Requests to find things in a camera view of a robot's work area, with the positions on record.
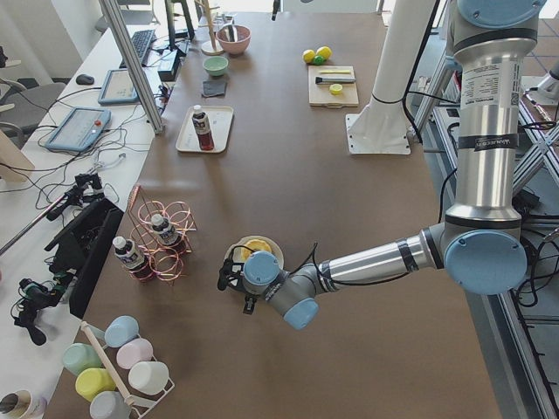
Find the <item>cup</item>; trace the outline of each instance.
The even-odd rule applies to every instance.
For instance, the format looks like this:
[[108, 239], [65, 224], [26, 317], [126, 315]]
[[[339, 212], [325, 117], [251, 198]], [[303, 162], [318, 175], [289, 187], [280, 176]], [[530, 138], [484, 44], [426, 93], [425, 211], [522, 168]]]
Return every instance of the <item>cup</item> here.
[[89, 405], [92, 419], [128, 419], [131, 410], [118, 391], [103, 391]]
[[140, 361], [128, 373], [130, 386], [146, 395], [162, 392], [169, 380], [169, 369], [159, 361]]
[[114, 391], [116, 384], [105, 368], [88, 368], [78, 375], [76, 392], [88, 402], [103, 391]]
[[121, 347], [138, 336], [140, 327], [134, 317], [120, 316], [105, 331], [105, 342], [110, 347]]
[[93, 347], [85, 343], [70, 345], [62, 355], [62, 363], [68, 371], [76, 376], [88, 368], [98, 368], [103, 365]]
[[154, 356], [154, 347], [149, 340], [138, 338], [123, 345], [116, 353], [116, 363], [119, 367], [130, 369], [140, 361], [151, 361]]
[[10, 419], [31, 419], [43, 415], [46, 409], [44, 397], [34, 397], [28, 390], [18, 390], [6, 395], [1, 401], [2, 413]]

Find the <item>white desk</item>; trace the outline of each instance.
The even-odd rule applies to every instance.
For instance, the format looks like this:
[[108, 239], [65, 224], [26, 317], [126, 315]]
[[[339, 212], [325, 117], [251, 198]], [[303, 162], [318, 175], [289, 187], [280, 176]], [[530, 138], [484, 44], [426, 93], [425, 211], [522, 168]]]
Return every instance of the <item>white desk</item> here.
[[[138, 29], [141, 28], [131, 28], [131, 32]], [[107, 70], [117, 68], [120, 62], [121, 55], [116, 48], [112, 34], [107, 31], [76, 72], [76, 75], [80, 73], [92, 75], [95, 77], [93, 86], [101, 86]], [[160, 81], [156, 66], [146, 68], [146, 74], [154, 93], [157, 92]], [[62, 92], [61, 97], [88, 87], [91, 86], [78, 86], [74, 78]], [[72, 106], [99, 107], [97, 103], [98, 95], [99, 90], [90, 90], [74, 94], [63, 101]], [[112, 111], [112, 119], [107, 128], [114, 129], [123, 122], [131, 120], [123, 127], [128, 131], [126, 144], [135, 151], [123, 148], [103, 152], [100, 155], [101, 161], [111, 162], [119, 154], [126, 153], [126, 158], [118, 166], [100, 171], [103, 184], [110, 183], [113, 186], [119, 196], [119, 201], [116, 204], [124, 210], [128, 194], [137, 180], [154, 134], [151, 126], [147, 123], [141, 106], [110, 106], [109, 108]], [[58, 125], [69, 111], [68, 106], [57, 103], [52, 107], [50, 115], [45, 116], [41, 125]], [[46, 141], [48, 135], [45, 135], [50, 130], [50, 128], [40, 128], [24, 146], [25, 155], [35, 164], [36, 169], [54, 168], [71, 158], [69, 155], [51, 153], [38, 145], [38, 141], [41, 141], [41, 143]], [[107, 143], [108, 141], [119, 141], [122, 144], [122, 140], [119, 140], [119, 133], [109, 135], [100, 143]], [[67, 166], [66, 181], [64, 181], [63, 169], [59, 169], [54, 174], [39, 181], [38, 185], [73, 182], [75, 175], [87, 172], [92, 165], [91, 158], [72, 162]], [[31, 179], [36, 181], [43, 174], [35, 172]], [[0, 191], [21, 189], [29, 185], [29, 182], [6, 183], [0, 180]], [[64, 186], [56, 188], [51, 194], [52, 199], [61, 196], [67, 189], [68, 187]], [[107, 197], [115, 202], [113, 190], [106, 187], [105, 191]], [[36, 188], [22, 192], [0, 194], [0, 217], [3, 219], [2, 229], [0, 230], [0, 246], [7, 243], [41, 212], [35, 209], [37, 196], [38, 190]], [[65, 216], [68, 222], [72, 218], [72, 210], [67, 209]], [[2, 281], [0, 281], [0, 330], [3, 334], [0, 358], [6, 366], [0, 378], [0, 397], [26, 388], [32, 393], [42, 395], [49, 400], [62, 370], [62, 354], [72, 344], [78, 330], [79, 319], [69, 313], [68, 304], [46, 308], [40, 312], [35, 324], [45, 333], [47, 342], [42, 347], [37, 347], [31, 342], [25, 329], [13, 325], [10, 316], [10, 308], [19, 299], [17, 288], [22, 278], [32, 278], [39, 283], [52, 278], [44, 259], [54, 254], [56, 249], [47, 253], [43, 251], [43, 248], [61, 228], [61, 217], [54, 222], [43, 219], [0, 257], [0, 270], [3, 275]]]

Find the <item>brown table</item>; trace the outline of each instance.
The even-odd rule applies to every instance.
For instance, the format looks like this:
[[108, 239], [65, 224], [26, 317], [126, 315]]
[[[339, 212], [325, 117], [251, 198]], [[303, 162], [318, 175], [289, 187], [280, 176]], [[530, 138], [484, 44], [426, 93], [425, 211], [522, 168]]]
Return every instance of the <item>brown table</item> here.
[[[188, 277], [142, 285], [108, 258], [86, 320], [139, 320], [176, 382], [153, 418], [500, 417], [465, 295], [443, 271], [322, 295], [317, 318], [299, 332], [265, 303], [247, 316], [242, 295], [217, 290], [225, 250], [243, 236], [272, 238], [293, 269], [314, 240], [320, 260], [336, 258], [414, 235], [438, 212], [421, 147], [410, 156], [350, 155], [348, 110], [307, 103], [301, 52], [321, 45], [334, 51], [333, 64], [354, 66], [359, 109], [369, 101], [385, 34], [379, 16], [236, 21], [252, 28], [252, 42], [231, 58], [226, 96], [201, 99], [204, 56], [194, 44], [164, 114], [167, 131], [141, 173], [148, 196], [193, 210]], [[234, 107], [224, 153], [176, 152], [196, 103]], [[64, 372], [47, 418], [88, 417], [73, 384]]]

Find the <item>white bottle cap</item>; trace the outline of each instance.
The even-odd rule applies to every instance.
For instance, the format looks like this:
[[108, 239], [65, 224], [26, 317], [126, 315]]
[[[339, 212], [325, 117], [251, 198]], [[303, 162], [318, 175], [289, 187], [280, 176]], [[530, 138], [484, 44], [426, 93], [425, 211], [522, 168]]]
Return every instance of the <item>white bottle cap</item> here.
[[126, 246], [126, 238], [122, 236], [115, 237], [113, 239], [113, 246], [117, 249], [124, 249], [124, 246]]
[[159, 227], [161, 224], [163, 224], [163, 221], [165, 221], [165, 219], [161, 214], [154, 214], [153, 216], [151, 216], [151, 223], [155, 227]]

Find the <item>black mouse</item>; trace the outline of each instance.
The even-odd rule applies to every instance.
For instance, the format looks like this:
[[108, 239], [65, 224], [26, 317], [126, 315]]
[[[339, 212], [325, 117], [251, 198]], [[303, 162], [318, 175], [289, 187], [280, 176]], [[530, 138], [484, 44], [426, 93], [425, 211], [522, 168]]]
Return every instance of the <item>black mouse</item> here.
[[95, 83], [95, 79], [87, 74], [80, 74], [78, 77], [76, 77], [76, 83], [78, 83], [79, 85], [89, 86]]

